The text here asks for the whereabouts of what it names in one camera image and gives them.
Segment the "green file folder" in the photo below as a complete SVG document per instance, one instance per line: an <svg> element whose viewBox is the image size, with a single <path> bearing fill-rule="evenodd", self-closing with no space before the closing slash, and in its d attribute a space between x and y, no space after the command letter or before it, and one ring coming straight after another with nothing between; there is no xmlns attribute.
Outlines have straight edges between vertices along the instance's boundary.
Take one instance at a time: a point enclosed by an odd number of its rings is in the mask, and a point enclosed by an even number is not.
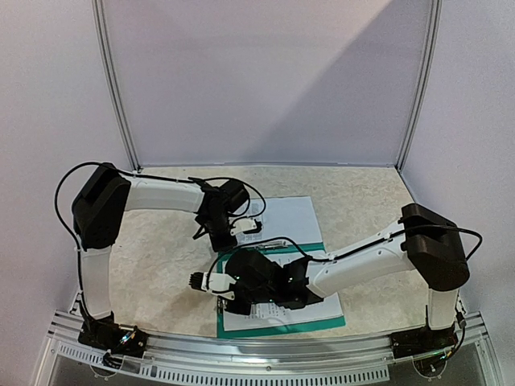
<svg viewBox="0 0 515 386"><path fill-rule="evenodd" d="M345 318L343 317L344 321L341 321L339 318L338 319L335 318L335 319L325 320L325 321L297 324L297 325L293 325L293 326L259 328L259 329L243 330L243 331L224 331L224 328L222 326L223 317L221 316L223 310L226 310L226 309L223 306L218 306L217 320L216 320L216 337L219 339L243 339L243 338L266 337L266 336L273 336L273 335L288 335L288 334L297 334L297 333L307 333L307 332L312 332L312 331L321 331L321 330L327 330L327 329L331 329L331 328L337 328L337 327L346 325Z"/></svg>

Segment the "folder spine metal clip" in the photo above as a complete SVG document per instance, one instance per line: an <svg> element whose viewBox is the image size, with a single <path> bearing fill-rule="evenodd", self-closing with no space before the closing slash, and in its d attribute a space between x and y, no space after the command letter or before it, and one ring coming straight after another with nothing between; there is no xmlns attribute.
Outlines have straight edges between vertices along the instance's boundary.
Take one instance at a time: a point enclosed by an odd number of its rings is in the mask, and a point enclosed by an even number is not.
<svg viewBox="0 0 515 386"><path fill-rule="evenodd" d="M286 248L288 243L285 240L269 240L258 245L259 249L281 249Z"/></svg>

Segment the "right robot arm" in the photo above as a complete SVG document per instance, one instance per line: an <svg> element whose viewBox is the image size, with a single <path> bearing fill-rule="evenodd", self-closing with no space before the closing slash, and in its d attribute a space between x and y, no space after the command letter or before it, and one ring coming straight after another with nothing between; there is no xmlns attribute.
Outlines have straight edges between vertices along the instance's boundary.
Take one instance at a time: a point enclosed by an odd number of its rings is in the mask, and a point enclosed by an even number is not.
<svg viewBox="0 0 515 386"><path fill-rule="evenodd" d="M459 289L470 271L461 234L452 221L411 203L402 216L375 236L333 253L304 255L280 265L256 249L241 248L224 266L234 283L225 311L248 316L252 307L272 303L300 310L344 288L391 273L417 271L428 287L426 325L416 334L424 351L447 337L455 319Z"/></svg>

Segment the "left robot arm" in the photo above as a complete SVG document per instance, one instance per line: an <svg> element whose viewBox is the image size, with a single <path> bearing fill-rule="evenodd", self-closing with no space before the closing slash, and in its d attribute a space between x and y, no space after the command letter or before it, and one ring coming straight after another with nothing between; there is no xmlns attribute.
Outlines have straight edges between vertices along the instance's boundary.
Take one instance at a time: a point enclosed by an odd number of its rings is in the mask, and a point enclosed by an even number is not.
<svg viewBox="0 0 515 386"><path fill-rule="evenodd" d="M80 288L86 314L94 318L87 330L89 337L103 349L114 348L120 340L118 329L104 318L112 314L109 258L126 212L191 213L200 226L195 237L207 234L212 250L218 253L236 246L237 230L230 220L248 201L245 185L234 179L214 187L202 179L133 175L108 162L99 164L72 202Z"/></svg>

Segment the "aluminium front rail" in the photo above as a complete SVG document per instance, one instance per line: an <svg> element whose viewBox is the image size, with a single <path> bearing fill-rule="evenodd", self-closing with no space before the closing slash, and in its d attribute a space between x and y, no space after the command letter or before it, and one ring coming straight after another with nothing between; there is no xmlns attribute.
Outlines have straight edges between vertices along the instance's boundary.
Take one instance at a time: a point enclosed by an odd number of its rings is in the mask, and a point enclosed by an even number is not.
<svg viewBox="0 0 515 386"><path fill-rule="evenodd" d="M481 315L467 316L463 346L441 372L419 375L396 359L387 334L333 339L223 340L154 332L141 359L115 371L78 343L81 318L61 311L48 329L38 385L499 385Z"/></svg>

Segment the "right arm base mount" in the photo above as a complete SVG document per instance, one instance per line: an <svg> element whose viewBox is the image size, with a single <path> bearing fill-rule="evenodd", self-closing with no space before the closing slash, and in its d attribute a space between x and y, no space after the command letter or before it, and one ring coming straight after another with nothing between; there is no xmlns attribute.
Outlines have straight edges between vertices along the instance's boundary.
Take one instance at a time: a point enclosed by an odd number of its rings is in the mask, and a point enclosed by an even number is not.
<svg viewBox="0 0 515 386"><path fill-rule="evenodd" d="M467 323L455 323L443 330L422 326L389 335L395 359L434 354L438 359L450 359L463 345Z"/></svg>

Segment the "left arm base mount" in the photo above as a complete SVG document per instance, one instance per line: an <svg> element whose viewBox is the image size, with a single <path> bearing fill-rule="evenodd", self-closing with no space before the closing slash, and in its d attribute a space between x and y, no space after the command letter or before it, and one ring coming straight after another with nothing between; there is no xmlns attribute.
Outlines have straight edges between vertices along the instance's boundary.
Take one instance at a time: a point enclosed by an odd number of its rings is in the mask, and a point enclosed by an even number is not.
<svg viewBox="0 0 515 386"><path fill-rule="evenodd" d="M149 335L137 326L115 323L111 314L102 319L85 316L78 342L85 346L109 351L112 355L142 358L148 338Z"/></svg>

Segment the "left aluminium frame post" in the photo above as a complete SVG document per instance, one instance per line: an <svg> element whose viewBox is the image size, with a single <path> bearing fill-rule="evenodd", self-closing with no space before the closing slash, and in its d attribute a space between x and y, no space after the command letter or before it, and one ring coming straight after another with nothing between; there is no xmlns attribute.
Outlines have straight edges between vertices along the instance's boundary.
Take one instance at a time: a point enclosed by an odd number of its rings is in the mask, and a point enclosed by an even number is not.
<svg viewBox="0 0 515 386"><path fill-rule="evenodd" d="M109 91L109 97L113 106L114 116L118 131L121 136L126 156L132 170L141 170L141 163L137 154L134 137L130 132L129 120L126 115L122 93L117 78L113 53L109 39L108 23L105 11L105 2L92 0L93 18L96 26L97 40L104 68L105 80Z"/></svg>

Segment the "aluminium frame post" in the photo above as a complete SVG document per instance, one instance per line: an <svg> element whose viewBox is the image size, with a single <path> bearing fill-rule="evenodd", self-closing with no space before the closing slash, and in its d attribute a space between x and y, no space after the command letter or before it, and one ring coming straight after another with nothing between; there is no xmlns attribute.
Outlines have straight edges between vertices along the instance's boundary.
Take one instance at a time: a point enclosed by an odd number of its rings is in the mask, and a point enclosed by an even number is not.
<svg viewBox="0 0 515 386"><path fill-rule="evenodd" d="M109 97L113 106L114 116L118 131L121 136L126 156L132 170L141 170L141 163L137 154L134 137L130 132L129 120L126 115L122 93L117 78L113 53L109 39L108 23L105 11L105 2L92 0L93 18L96 26L97 40L104 68L105 80L109 91Z"/></svg>
<svg viewBox="0 0 515 386"><path fill-rule="evenodd" d="M440 0L430 1L430 10L426 24L426 34L422 47L422 57L414 90L414 98L395 163L395 169L400 175L405 168L418 119L422 112L423 101L431 74L431 65L435 55L442 5L443 2Z"/></svg>

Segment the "right aluminium frame post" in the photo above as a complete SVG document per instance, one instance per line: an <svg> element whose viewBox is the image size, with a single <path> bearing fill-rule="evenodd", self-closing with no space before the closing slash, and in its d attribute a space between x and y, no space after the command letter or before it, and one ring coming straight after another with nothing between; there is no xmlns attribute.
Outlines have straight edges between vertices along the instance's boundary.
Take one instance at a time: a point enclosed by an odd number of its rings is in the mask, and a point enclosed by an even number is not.
<svg viewBox="0 0 515 386"><path fill-rule="evenodd" d="M426 34L422 47L422 57L414 90L414 98L395 163L395 169L400 175L405 168L418 119L422 112L423 101L431 74L431 65L435 55L442 5L443 2L440 0L430 1L430 10L426 24Z"/></svg>

